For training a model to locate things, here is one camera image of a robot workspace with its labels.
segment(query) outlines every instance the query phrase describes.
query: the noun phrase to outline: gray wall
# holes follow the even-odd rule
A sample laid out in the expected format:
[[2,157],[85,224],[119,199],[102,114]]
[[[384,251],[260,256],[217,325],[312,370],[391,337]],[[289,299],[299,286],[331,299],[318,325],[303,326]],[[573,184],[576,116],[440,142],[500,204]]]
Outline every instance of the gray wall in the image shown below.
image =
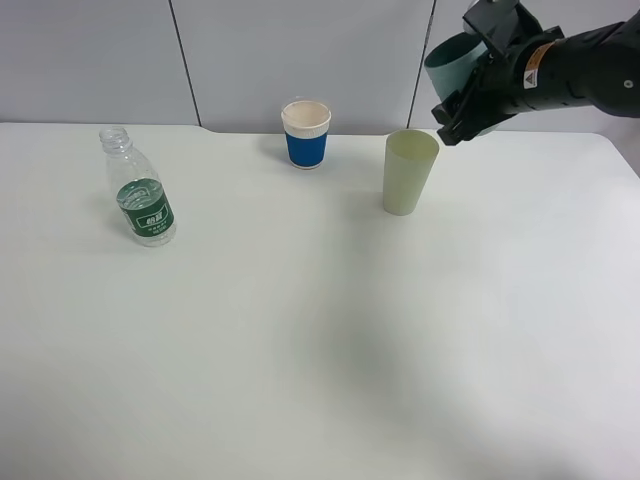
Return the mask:
[[295,96],[334,131],[406,125],[431,0],[173,1],[204,127],[280,131]]
[[169,4],[2,0],[0,121],[197,122]]
[[[172,0],[202,125],[280,130],[297,95],[326,101],[340,133],[406,125],[432,0]],[[469,0],[438,0],[428,51]],[[568,35],[625,20],[640,0],[524,0]],[[4,0],[0,121],[197,124],[167,0]],[[435,127],[426,75],[413,127]],[[593,108],[519,115],[508,130],[598,132],[640,171],[639,124]]]

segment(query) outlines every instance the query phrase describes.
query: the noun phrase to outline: blue paper cup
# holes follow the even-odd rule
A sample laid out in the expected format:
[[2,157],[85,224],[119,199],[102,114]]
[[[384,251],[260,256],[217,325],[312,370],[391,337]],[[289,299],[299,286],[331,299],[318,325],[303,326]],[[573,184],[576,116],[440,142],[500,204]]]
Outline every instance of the blue paper cup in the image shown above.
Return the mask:
[[296,100],[282,109],[289,159],[295,167],[310,170],[320,165],[330,122],[329,108],[315,100]]

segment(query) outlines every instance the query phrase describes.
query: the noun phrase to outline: wall seam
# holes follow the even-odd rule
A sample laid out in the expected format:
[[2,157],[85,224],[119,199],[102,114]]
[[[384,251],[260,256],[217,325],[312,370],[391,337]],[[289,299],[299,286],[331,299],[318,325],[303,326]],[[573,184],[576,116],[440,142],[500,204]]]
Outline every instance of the wall seam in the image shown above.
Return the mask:
[[187,75],[187,82],[189,83],[189,90],[191,91],[191,100],[193,101],[193,108],[196,111],[196,118],[198,119],[198,125],[202,126],[200,120],[200,112],[198,111],[198,102],[196,101],[196,94],[193,91],[193,83],[191,82],[191,74],[189,73],[189,65],[187,65],[187,57],[184,54],[184,47],[182,46],[182,38],[180,37],[180,29],[178,28],[178,21],[176,20],[176,12],[173,9],[172,0],[169,1],[169,8],[171,9],[171,18],[173,19],[173,26],[176,30],[176,37],[178,39],[178,45],[180,46],[180,55],[182,55],[182,64],[184,65],[184,72]]
[[418,75],[416,76],[416,85],[413,89],[413,96],[411,97],[411,107],[409,108],[409,117],[407,118],[407,128],[411,128],[411,118],[413,117],[413,108],[416,104],[416,98],[418,96],[418,88],[420,87],[420,77],[422,76],[422,64],[427,55],[427,45],[429,44],[429,37],[431,36],[431,27],[433,26],[433,18],[436,15],[436,5],[438,0],[433,0],[431,5],[431,14],[429,15],[429,23],[427,23],[427,31],[424,35],[424,44],[422,46],[422,55],[420,56],[420,64],[418,65]]

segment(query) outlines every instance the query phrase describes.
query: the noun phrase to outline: green bottle label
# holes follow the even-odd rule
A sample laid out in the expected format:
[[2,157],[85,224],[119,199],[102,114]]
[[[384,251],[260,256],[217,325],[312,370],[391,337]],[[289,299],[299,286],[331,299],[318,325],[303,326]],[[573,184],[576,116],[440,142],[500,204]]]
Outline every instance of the green bottle label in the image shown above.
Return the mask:
[[140,237],[155,237],[173,225],[173,212],[162,184],[143,178],[120,189],[118,205],[131,229]]

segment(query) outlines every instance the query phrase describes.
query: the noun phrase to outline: pale green cup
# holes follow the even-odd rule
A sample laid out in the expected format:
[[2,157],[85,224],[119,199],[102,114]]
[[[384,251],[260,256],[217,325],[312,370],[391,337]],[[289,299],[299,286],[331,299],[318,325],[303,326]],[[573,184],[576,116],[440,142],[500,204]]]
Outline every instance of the pale green cup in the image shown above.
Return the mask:
[[399,130],[387,138],[382,202],[393,215],[409,215],[427,182],[440,144],[420,130]]

